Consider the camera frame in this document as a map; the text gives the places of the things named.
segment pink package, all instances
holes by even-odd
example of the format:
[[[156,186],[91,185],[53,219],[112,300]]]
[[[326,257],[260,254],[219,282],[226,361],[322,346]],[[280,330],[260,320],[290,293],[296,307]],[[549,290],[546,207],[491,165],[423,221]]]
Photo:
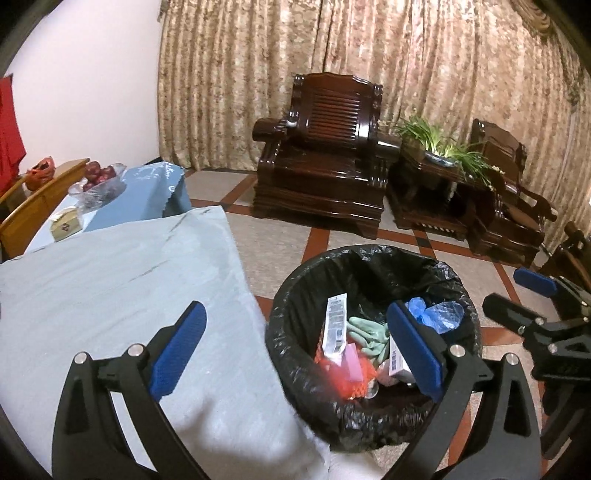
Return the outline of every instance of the pink package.
[[[363,371],[361,370],[361,363],[359,362],[357,348],[354,343],[349,343],[345,347],[345,352],[343,353],[343,367],[345,367],[345,371],[347,372],[350,381],[363,381]]]

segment green plant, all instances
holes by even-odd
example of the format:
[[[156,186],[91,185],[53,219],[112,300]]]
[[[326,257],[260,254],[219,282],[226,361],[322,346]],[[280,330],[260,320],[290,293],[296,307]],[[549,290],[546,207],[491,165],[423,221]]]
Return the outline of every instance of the green plant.
[[[403,138],[415,138],[425,150],[442,156],[441,148],[444,147],[445,136],[440,127],[430,125],[419,116],[412,116],[409,120],[401,119],[395,127],[396,133]]]
[[[443,130],[430,125],[419,116],[412,116],[409,120],[401,119],[395,126],[396,133],[402,138],[414,138],[421,142],[425,150],[440,157],[456,160],[464,176],[482,181],[492,190],[491,181],[486,175],[491,167],[480,152],[469,151],[468,146],[458,144],[452,138],[443,134]]]

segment wooden side table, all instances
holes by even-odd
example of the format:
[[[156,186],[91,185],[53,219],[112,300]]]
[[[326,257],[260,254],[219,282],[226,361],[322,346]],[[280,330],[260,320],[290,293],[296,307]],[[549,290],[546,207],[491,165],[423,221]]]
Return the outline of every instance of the wooden side table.
[[[423,228],[465,240],[476,212],[471,189],[485,185],[466,179],[458,167],[433,163],[420,144],[403,144],[400,161],[388,174],[386,195],[399,228]]]

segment potted plant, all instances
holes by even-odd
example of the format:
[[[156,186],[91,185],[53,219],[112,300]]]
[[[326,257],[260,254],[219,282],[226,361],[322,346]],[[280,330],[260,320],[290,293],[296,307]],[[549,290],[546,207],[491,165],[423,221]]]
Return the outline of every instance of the potted plant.
[[[489,165],[482,153],[470,151],[469,145],[445,136],[440,127],[412,116],[409,120],[401,119],[395,130],[402,137],[402,149],[417,161],[426,158],[443,167],[456,168],[464,178],[481,181],[493,190],[486,171],[499,171],[498,167]]]

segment tiled floor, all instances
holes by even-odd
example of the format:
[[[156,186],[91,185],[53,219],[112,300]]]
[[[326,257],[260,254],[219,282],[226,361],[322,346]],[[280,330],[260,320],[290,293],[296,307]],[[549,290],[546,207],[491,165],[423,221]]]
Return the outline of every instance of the tiled floor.
[[[483,357],[500,359],[507,352],[515,352],[521,359],[541,426],[542,386],[530,376],[532,363],[529,353],[521,346],[519,336],[487,319],[482,313],[485,296],[497,292],[545,315],[549,321],[558,319],[551,301],[515,285],[512,278],[514,267],[493,262],[489,258],[475,257],[466,242],[433,233],[399,229],[387,202],[376,241],[349,232],[257,219],[251,215],[255,183],[254,174],[218,171],[189,171],[186,174],[187,191],[193,206],[222,205],[226,211],[248,283],[266,316],[271,311],[272,298],[289,273],[303,261],[327,249],[376,243],[437,258],[450,265],[460,276],[476,305],[482,327]],[[458,459],[479,401],[480,397],[473,395],[442,466],[447,465],[448,457],[452,463]],[[404,445],[384,447],[374,452],[374,455],[383,468],[389,468],[403,450]]]

